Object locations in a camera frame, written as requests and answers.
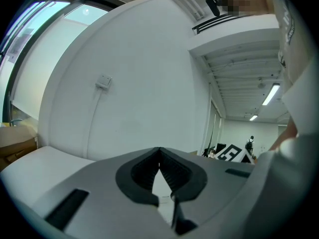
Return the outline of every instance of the cardboard box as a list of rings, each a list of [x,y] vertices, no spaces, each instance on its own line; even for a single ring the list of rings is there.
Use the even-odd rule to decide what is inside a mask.
[[[0,127],[0,171],[37,149],[36,133],[27,126]]]

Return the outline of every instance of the ceiling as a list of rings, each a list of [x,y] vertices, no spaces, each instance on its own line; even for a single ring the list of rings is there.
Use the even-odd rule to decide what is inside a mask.
[[[203,56],[208,74],[218,85],[226,117],[233,120],[288,122],[281,101],[282,68],[278,61],[279,41],[251,42],[220,49]],[[264,99],[274,83],[281,87],[267,106]]]

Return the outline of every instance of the electrical outlet box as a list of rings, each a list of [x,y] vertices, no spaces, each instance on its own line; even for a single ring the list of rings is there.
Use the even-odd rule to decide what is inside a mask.
[[[99,76],[95,85],[98,88],[102,88],[104,90],[107,90],[107,89],[109,89],[109,87],[111,85],[111,81],[112,81],[112,77],[102,74]]]

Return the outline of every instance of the fluorescent light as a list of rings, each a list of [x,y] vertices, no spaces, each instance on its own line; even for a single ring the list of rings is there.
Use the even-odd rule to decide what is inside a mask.
[[[250,119],[250,121],[253,121],[255,118],[257,118],[258,117],[258,115],[253,115],[252,117],[251,117],[251,119]]]
[[[277,92],[277,90],[280,88],[280,84],[275,83],[273,85],[273,87],[271,88],[271,91],[269,92],[268,96],[266,97],[266,99],[263,102],[263,105],[266,106],[270,100],[274,97],[275,93]]]

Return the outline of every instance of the black slot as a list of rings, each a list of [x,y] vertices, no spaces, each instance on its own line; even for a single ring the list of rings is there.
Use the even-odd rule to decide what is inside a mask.
[[[225,172],[232,174],[232,175],[239,176],[239,177],[244,177],[244,178],[248,178],[250,175],[249,172],[244,172],[244,171],[240,171],[240,170],[236,170],[236,169],[232,169],[232,168],[227,169]]]
[[[76,211],[82,205],[87,191],[73,190],[46,218],[45,220],[59,230],[64,230]]]

